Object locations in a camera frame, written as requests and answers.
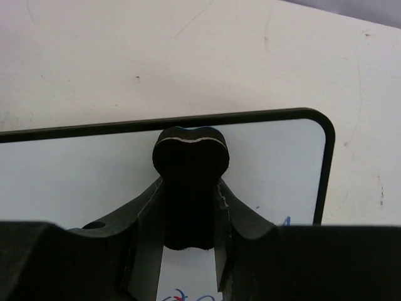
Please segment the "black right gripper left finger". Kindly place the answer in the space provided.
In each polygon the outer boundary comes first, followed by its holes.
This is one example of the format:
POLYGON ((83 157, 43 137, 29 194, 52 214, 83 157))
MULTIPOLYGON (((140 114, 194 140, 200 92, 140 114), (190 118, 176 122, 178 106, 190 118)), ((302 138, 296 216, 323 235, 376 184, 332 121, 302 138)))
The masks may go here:
POLYGON ((155 300, 164 247, 161 179, 106 216, 73 228, 100 284, 95 300, 155 300))

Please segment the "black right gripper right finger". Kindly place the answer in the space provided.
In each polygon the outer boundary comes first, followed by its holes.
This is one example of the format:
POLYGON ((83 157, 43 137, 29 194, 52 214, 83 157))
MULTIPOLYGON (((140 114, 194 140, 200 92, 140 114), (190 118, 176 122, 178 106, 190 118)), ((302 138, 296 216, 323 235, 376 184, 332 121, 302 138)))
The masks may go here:
POLYGON ((224 300, 279 299, 278 229, 223 180, 214 188, 214 252, 224 300))

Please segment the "black whiteboard eraser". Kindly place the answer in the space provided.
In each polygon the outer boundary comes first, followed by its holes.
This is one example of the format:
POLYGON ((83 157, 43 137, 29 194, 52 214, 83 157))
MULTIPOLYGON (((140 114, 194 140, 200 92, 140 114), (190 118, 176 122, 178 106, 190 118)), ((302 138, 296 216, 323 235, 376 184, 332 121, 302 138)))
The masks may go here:
POLYGON ((213 189, 229 166, 224 136, 212 127, 165 129, 152 162, 164 182, 164 245, 172 250, 213 248, 213 189))

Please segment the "white black-framed whiteboard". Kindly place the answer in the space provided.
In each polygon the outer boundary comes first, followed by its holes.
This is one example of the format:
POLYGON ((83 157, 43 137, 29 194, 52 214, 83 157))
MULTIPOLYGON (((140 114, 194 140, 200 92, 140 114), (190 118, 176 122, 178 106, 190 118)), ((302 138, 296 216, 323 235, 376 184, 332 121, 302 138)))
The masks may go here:
MULTIPOLYGON (((100 279, 70 230, 160 179, 152 153, 171 127, 225 138, 222 180, 277 224, 320 224, 335 130, 310 108, 81 125, 1 134, 1 299, 95 300, 100 279)), ((155 300, 221 300, 214 252, 163 247, 155 300)))

